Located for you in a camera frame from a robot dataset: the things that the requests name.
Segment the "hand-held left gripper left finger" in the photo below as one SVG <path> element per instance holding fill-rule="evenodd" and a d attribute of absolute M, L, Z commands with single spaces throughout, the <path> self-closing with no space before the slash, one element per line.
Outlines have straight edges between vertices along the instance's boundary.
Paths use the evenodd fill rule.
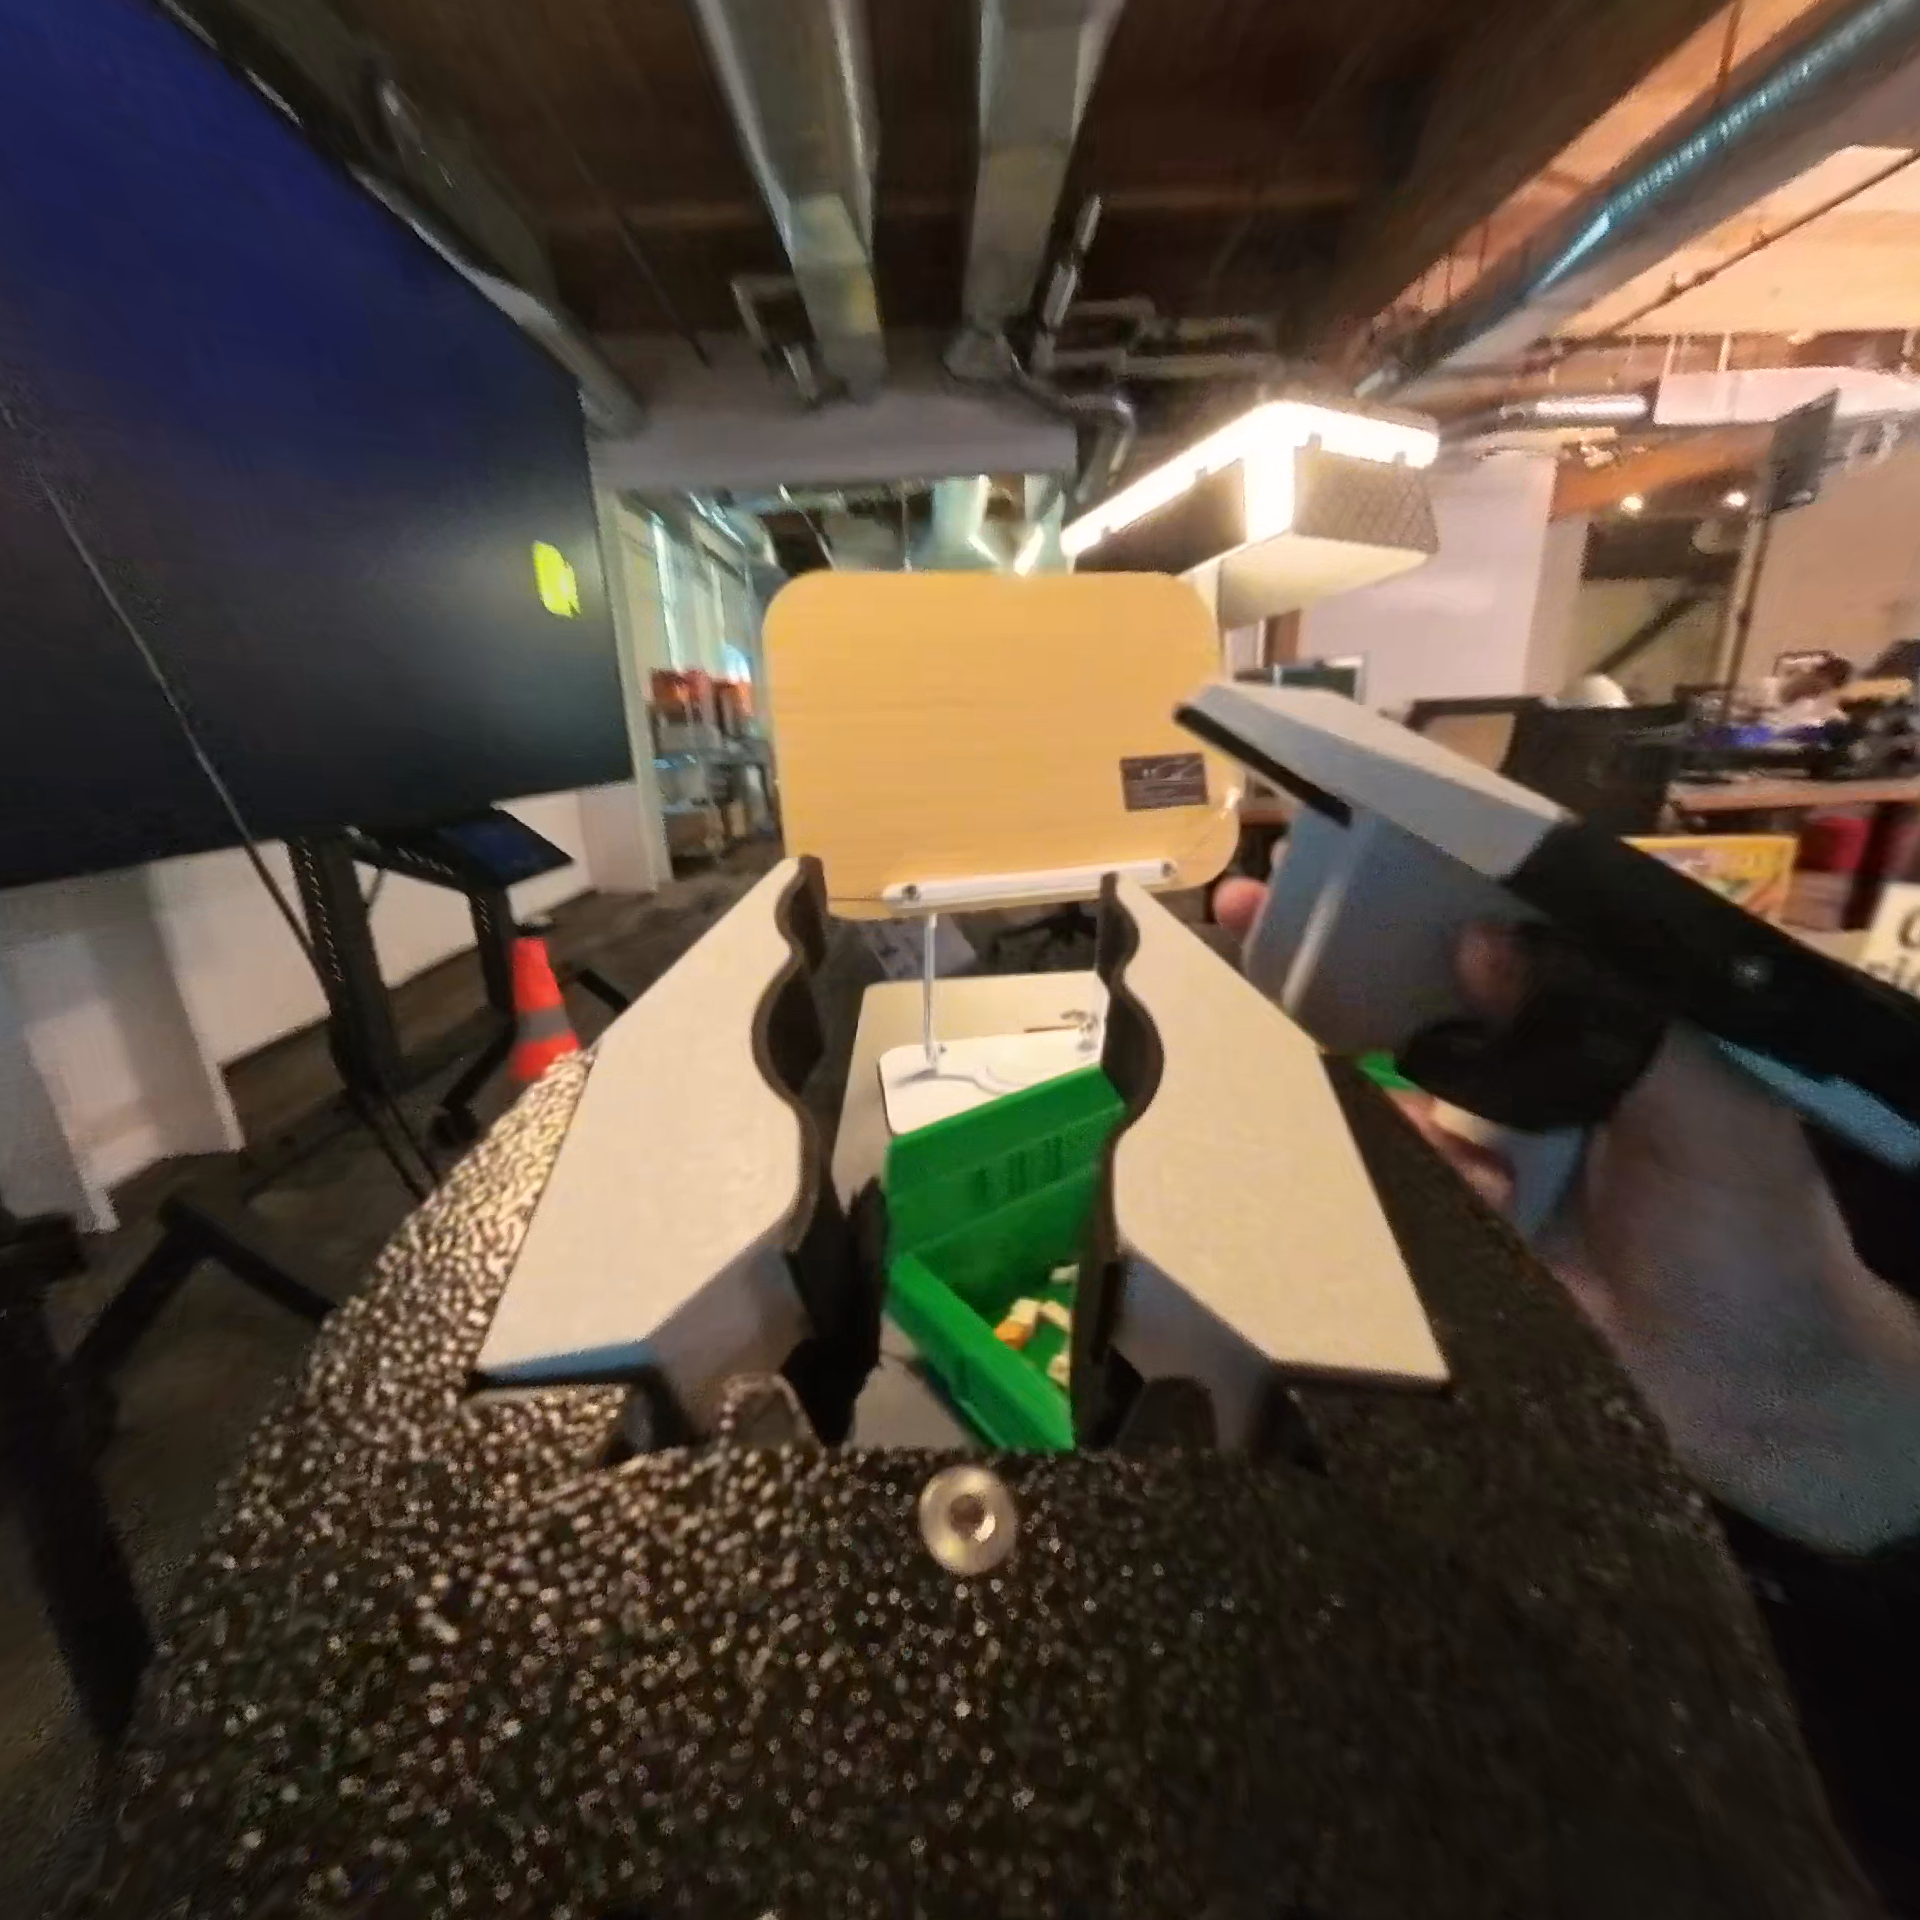
<path fill-rule="evenodd" d="M 803 1099 L 825 1056 L 815 854 L 751 886 L 594 1044 L 477 1353 L 477 1384 L 638 1384 L 719 1427 L 734 1378 L 785 1378 L 852 1427 L 880 1284 Z"/>

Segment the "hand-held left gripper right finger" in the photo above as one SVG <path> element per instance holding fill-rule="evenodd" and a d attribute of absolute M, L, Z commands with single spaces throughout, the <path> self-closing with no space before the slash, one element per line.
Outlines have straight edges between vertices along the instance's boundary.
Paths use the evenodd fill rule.
<path fill-rule="evenodd" d="M 1075 1441 L 1117 1443 L 1163 1384 L 1208 1443 L 1266 1443 L 1296 1384 L 1448 1391 L 1315 1043 L 1136 877 L 1102 883 L 1099 981 L 1119 1119 L 1078 1266 Z"/>

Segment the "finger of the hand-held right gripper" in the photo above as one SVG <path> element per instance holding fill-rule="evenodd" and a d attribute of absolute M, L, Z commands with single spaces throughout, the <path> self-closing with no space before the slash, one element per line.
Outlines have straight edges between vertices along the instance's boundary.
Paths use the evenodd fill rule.
<path fill-rule="evenodd" d="M 1176 721 L 1301 801 L 1382 818 L 1493 883 L 1571 826 L 1565 805 L 1336 691 L 1208 681 Z"/>
<path fill-rule="evenodd" d="M 1302 810 L 1240 967 L 1324 1051 L 1401 1051 L 1468 1019 L 1457 950 L 1476 925 L 1513 925 L 1486 874 L 1371 814 Z"/>

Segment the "green plastic bin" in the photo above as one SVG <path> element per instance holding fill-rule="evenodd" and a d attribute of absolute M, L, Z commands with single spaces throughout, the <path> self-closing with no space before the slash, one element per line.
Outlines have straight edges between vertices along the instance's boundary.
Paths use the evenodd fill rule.
<path fill-rule="evenodd" d="M 885 1306 L 1000 1452 L 1075 1450 L 1070 1380 L 1057 1391 L 992 1326 L 1054 1263 L 1078 1266 L 1080 1295 L 1102 1162 L 1123 1113 L 1110 1079 L 1078 1067 L 888 1146 Z"/>

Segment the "person's right hand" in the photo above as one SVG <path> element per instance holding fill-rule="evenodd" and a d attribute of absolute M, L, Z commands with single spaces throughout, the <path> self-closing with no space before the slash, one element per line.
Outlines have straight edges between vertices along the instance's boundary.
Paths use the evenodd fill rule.
<path fill-rule="evenodd" d="M 1531 993 L 1524 925 L 1469 925 L 1457 941 L 1457 983 L 1473 1019 L 1508 1029 Z"/>

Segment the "orange traffic cone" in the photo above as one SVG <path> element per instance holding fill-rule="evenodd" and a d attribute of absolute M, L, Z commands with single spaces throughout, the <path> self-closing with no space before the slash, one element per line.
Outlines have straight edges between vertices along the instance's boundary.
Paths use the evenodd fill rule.
<path fill-rule="evenodd" d="M 517 1014 L 510 1081 L 519 1092 L 531 1092 L 558 1062 L 582 1056 L 582 1039 L 565 1005 L 563 977 L 544 935 L 517 935 L 510 953 L 510 989 Z"/>

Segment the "background wooden desk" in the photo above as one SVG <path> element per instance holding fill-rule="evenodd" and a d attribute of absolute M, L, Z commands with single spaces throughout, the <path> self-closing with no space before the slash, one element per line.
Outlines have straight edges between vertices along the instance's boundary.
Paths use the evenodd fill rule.
<path fill-rule="evenodd" d="M 1890 776 L 1742 773 L 1671 779 L 1670 805 L 1693 818 L 1719 814 L 1867 810 L 1875 818 L 1916 814 L 1916 772 Z"/>

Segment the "pile of loose toy bricks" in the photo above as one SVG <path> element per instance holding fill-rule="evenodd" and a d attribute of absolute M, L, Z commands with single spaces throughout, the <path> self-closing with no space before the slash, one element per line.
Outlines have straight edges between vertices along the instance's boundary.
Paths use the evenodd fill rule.
<path fill-rule="evenodd" d="M 1037 1293 L 1015 1295 L 996 1318 L 996 1342 L 1067 1391 L 1075 1353 L 1078 1266 L 1054 1263 Z"/>

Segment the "small blue tablet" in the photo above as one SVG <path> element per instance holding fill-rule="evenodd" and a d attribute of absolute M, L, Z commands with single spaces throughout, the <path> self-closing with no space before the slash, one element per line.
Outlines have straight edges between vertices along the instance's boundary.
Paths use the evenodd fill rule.
<path fill-rule="evenodd" d="M 471 891 L 510 891 L 575 861 L 573 853 L 504 805 L 439 824 L 425 840 Z"/>

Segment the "hanging ceiling lamp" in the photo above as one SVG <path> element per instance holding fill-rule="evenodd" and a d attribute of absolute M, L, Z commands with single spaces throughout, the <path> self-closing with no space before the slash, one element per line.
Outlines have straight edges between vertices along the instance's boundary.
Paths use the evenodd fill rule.
<path fill-rule="evenodd" d="M 1270 398 L 1062 529 L 1078 572 L 1187 581 L 1218 630 L 1258 628 L 1436 557 L 1431 419 Z"/>

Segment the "black screen stand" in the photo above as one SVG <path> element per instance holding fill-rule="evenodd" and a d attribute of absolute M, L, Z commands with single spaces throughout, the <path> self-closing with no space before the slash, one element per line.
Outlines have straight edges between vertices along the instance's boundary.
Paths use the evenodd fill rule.
<path fill-rule="evenodd" d="M 349 1113 L 374 1132 L 414 1197 L 442 1178 L 436 1146 L 461 1150 L 479 1132 L 477 1097 L 510 1072 L 517 1032 L 510 953 L 522 932 L 510 891 L 471 891 L 436 859 L 436 830 L 341 830 L 289 842 L 303 937 L 327 1002 L 327 1051 Z M 483 1011 L 448 1039 L 405 1051 L 374 935 L 374 877 L 405 877 L 461 897 L 474 932 Z"/>

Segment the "wooden board with white stand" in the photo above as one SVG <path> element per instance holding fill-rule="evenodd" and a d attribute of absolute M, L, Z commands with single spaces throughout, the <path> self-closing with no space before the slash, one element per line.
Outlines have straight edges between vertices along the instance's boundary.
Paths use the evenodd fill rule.
<path fill-rule="evenodd" d="M 945 1039 L 939 946 L 962 915 L 1187 891 L 1239 850 L 1240 779 L 1178 727 L 1223 644 L 1153 572 L 809 572 L 760 628 L 785 850 L 836 920 L 901 925 L 921 1029 L 880 1056 L 888 1136 L 1099 1062 L 1106 1000 Z"/>

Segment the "orange beverage dispenser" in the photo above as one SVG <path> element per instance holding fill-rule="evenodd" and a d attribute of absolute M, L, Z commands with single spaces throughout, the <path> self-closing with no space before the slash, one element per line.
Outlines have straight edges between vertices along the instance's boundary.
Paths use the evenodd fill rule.
<path fill-rule="evenodd" d="M 658 753 L 728 753 L 760 737 L 751 680 L 705 668 L 650 668 L 647 713 Z"/>

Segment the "black tripod with panel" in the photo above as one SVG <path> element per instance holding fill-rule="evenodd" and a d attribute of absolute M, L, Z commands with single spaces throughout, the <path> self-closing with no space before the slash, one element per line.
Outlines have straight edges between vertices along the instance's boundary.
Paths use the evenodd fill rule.
<path fill-rule="evenodd" d="M 1757 506 L 1748 527 L 1745 557 L 1738 572 L 1738 592 L 1731 599 L 1726 702 L 1731 702 L 1731 691 L 1745 680 L 1768 555 L 1772 549 L 1778 527 L 1782 517 L 1800 512 L 1804 506 L 1819 501 L 1836 414 L 1838 391 L 1830 387 L 1825 395 L 1788 410 L 1778 421 L 1772 436 L 1768 444 Z"/>

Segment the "grey ceiling pipe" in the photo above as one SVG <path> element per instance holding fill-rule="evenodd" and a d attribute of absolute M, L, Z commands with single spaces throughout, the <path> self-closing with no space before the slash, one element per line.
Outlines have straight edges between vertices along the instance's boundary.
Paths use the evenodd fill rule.
<path fill-rule="evenodd" d="M 1473 355 L 1550 337 L 1629 279 L 1791 177 L 1791 151 L 1916 59 L 1916 4 L 1830 4 L 1782 51 L 1757 51 L 1716 104 L 1656 134 L 1469 293 L 1382 349 L 1360 395 L 1413 395 Z"/>

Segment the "large dark display screen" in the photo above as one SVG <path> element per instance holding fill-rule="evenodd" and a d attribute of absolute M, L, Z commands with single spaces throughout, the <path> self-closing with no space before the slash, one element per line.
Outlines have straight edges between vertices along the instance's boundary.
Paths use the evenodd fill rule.
<path fill-rule="evenodd" d="M 5 886 L 626 779 L 575 383 L 158 4 L 5 4 Z"/>

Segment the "metal ceiling duct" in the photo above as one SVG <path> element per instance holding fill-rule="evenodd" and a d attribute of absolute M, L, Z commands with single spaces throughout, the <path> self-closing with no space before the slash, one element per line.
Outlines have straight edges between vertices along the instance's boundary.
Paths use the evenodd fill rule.
<path fill-rule="evenodd" d="M 877 279 L 880 107 L 867 4 L 696 4 L 741 152 L 782 235 L 824 369 L 888 375 Z"/>
<path fill-rule="evenodd" d="M 977 4 L 977 177 L 967 233 L 967 337 L 1037 300 L 1070 152 L 1123 4 Z"/>

